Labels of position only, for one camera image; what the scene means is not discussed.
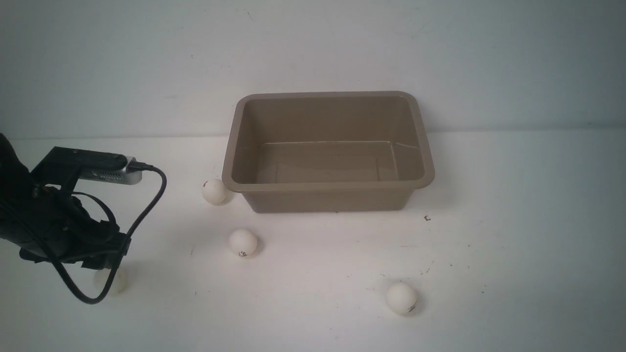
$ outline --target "black cable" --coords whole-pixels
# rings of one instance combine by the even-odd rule
[[[91,198],[94,202],[96,202],[96,204],[98,204],[102,208],[109,222],[113,225],[117,224],[117,222],[115,221],[115,215],[113,215],[113,212],[111,211],[111,209],[109,209],[109,207],[107,207],[106,204],[102,200],[96,198],[96,196],[94,195],[83,193],[83,192],[72,192],[72,194],[84,195],[84,196]]]
[[[22,221],[13,212],[10,206],[6,206],[3,204],[4,202],[0,202],[0,205],[3,208],[3,210],[5,210],[11,217],[15,219],[15,221],[17,221],[20,225],[22,225],[24,229],[26,230],[26,232],[28,232],[33,237],[35,242],[37,242],[37,244],[41,247],[43,252],[46,254],[46,257],[50,260],[50,262],[52,263],[56,271],[59,273],[59,275],[61,276],[61,279],[63,280],[65,285],[68,287],[68,289],[74,294],[74,296],[76,296],[76,298],[78,298],[79,300],[81,300],[82,302],[86,304],[100,303],[109,293],[109,290],[111,289],[111,285],[113,284],[113,279],[115,278],[115,274],[117,273],[117,270],[120,268],[120,263],[123,257],[123,248],[126,247],[135,229],[139,226],[139,224],[146,217],[146,215],[148,215],[148,213],[152,210],[152,208],[154,208],[154,206],[157,204],[159,199],[161,199],[161,196],[165,192],[165,187],[167,186],[167,177],[165,176],[165,173],[161,171],[159,168],[156,168],[152,165],[147,165],[144,163],[136,163],[134,165],[134,169],[146,170],[146,171],[152,171],[152,172],[158,173],[161,176],[161,187],[159,188],[155,197],[152,198],[152,201],[148,204],[146,209],[144,209],[143,212],[139,214],[137,219],[135,219],[133,224],[130,226],[130,229],[128,229],[128,232],[126,233],[126,236],[124,237],[124,241],[122,241],[122,245],[120,247],[121,249],[119,251],[118,257],[115,259],[115,262],[113,263],[111,267],[111,272],[109,273],[109,277],[106,280],[105,286],[102,289],[102,292],[100,292],[100,294],[98,295],[98,297],[95,297],[95,298],[85,296],[85,294],[82,291],[80,291],[80,289],[78,288],[78,286],[76,286],[72,278],[69,276],[67,270],[65,270],[65,267],[63,266],[59,258],[56,256],[56,254],[54,254],[54,252],[52,251],[52,248],[50,248],[48,243],[44,241],[39,236],[39,234],[35,233],[35,231],[33,231],[30,228],[30,226],[27,225],[27,223]]]
[[[94,195],[83,193],[83,192],[72,192],[72,194],[84,195],[84,196],[87,196],[87,197],[91,198],[94,202],[96,202],[96,204],[98,204],[100,206],[100,208],[102,208],[102,210],[105,212],[106,218],[109,220],[108,235],[106,235],[106,237],[104,237],[104,238],[100,238],[99,237],[99,238],[95,239],[95,238],[88,238],[88,237],[83,236],[81,234],[79,236],[80,239],[82,241],[84,241],[84,242],[89,243],[89,244],[104,244],[104,243],[107,243],[108,241],[110,241],[113,238],[113,236],[115,236],[115,234],[120,229],[120,227],[117,226],[117,222],[115,220],[115,215],[113,215],[113,212],[111,211],[111,209],[109,209],[109,207],[107,207],[106,204],[102,200],[100,200],[99,198],[97,198]],[[86,218],[87,218],[87,220],[89,220],[89,222],[96,223],[96,221],[91,219],[89,216],[86,216]]]

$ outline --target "robotic arm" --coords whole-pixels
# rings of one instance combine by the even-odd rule
[[[74,191],[78,179],[133,185],[141,180],[144,170],[161,175],[162,186],[126,234],[120,232],[115,216],[102,201]],[[60,147],[54,147],[28,172],[0,133],[0,238],[21,247],[22,259],[52,263],[78,299],[96,304],[108,293],[121,259],[128,252],[132,233],[163,195],[166,184],[161,170],[135,158]],[[108,219],[92,219],[76,195],[93,199]],[[88,269],[111,269],[97,298],[85,296],[62,265],[76,262]]]

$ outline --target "white wall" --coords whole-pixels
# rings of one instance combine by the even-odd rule
[[[408,91],[431,131],[626,125],[621,0],[0,2],[9,138],[226,134],[281,91]]]

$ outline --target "white ball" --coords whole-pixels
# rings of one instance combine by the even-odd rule
[[[257,248],[257,236],[247,229],[233,231],[228,239],[230,249],[240,257],[247,257]]]
[[[387,305],[400,315],[410,313],[418,302],[418,292],[404,282],[397,282],[387,290]]]
[[[222,180],[212,179],[202,185],[202,197],[213,205],[220,205],[227,195],[228,190]]]
[[[98,294],[105,288],[106,280],[109,278],[111,269],[98,270],[93,274],[93,287],[96,288]],[[113,283],[109,289],[108,296],[117,296],[126,288],[128,284],[128,274],[124,268],[119,268],[113,277]]]

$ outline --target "plastic tub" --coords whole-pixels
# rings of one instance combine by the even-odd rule
[[[433,178],[418,103],[400,91],[246,96],[222,175],[259,213],[399,210]]]

